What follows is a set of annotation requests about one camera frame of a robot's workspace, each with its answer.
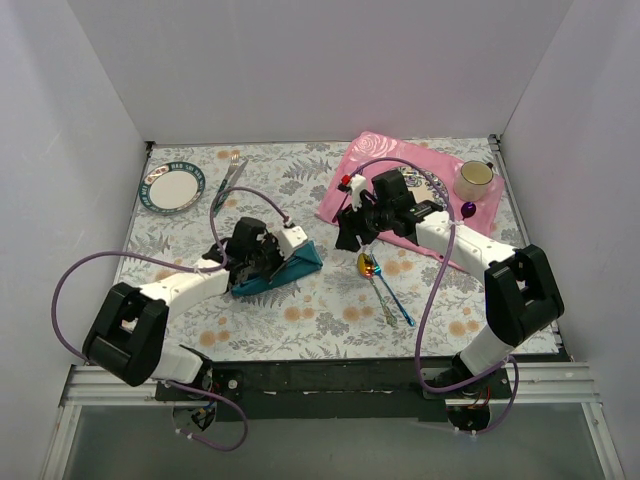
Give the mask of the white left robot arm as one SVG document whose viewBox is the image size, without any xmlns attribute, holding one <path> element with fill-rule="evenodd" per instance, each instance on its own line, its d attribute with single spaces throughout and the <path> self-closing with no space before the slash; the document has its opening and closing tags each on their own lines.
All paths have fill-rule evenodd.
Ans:
<svg viewBox="0 0 640 480">
<path fill-rule="evenodd" d="M 149 379 L 175 381 L 188 398 L 203 399 L 213 386 L 204 356 L 165 340 L 169 320 L 252 276 L 273 279 L 306 241 L 298 226 L 270 232 L 263 222 L 243 217 L 223 248 L 212 246 L 187 271 L 138 287 L 114 285 L 82 353 L 130 386 Z"/>
</svg>

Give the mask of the teal cloth napkin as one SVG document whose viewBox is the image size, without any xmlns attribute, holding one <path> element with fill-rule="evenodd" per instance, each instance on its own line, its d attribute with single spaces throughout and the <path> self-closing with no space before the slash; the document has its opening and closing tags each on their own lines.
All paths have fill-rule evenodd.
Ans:
<svg viewBox="0 0 640 480">
<path fill-rule="evenodd" d="M 231 288 L 234 297 L 244 297 L 264 293 L 295 282 L 322 269 L 323 262 L 313 241 L 301 247 L 289 260 L 282 271 L 271 282 L 255 277 Z"/>
</svg>

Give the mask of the iridescent gold spoon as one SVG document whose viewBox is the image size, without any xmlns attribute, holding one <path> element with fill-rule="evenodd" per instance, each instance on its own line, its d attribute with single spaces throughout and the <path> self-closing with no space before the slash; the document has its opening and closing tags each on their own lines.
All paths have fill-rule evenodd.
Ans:
<svg viewBox="0 0 640 480">
<path fill-rule="evenodd" d="M 381 294 L 379 288 L 377 287 L 374 281 L 375 274 L 374 274 L 373 260 L 367 254 L 360 253 L 357 257 L 356 265 L 357 265 L 359 274 L 362 277 L 366 278 L 369 281 L 369 284 L 374 289 L 374 292 L 382 308 L 386 323 L 391 327 L 395 327 L 397 325 L 397 319 L 394 316 L 394 314 L 391 312 L 390 308 L 387 305 L 386 300 L 384 299 L 383 295 Z"/>
</svg>

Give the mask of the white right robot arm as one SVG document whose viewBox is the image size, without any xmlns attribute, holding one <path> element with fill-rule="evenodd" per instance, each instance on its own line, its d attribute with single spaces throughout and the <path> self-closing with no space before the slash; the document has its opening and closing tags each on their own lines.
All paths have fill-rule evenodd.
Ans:
<svg viewBox="0 0 640 480">
<path fill-rule="evenodd" d="M 486 325 L 435 378 L 421 379 L 432 394 L 457 391 L 475 397 L 511 353 L 564 313 L 564 303 L 545 252 L 497 242 L 456 220 L 450 204 L 416 201 L 402 173 L 385 171 L 367 180 L 359 171 L 344 176 L 346 198 L 336 214 L 335 246 L 356 252 L 390 231 L 441 255 L 484 287 Z"/>
</svg>

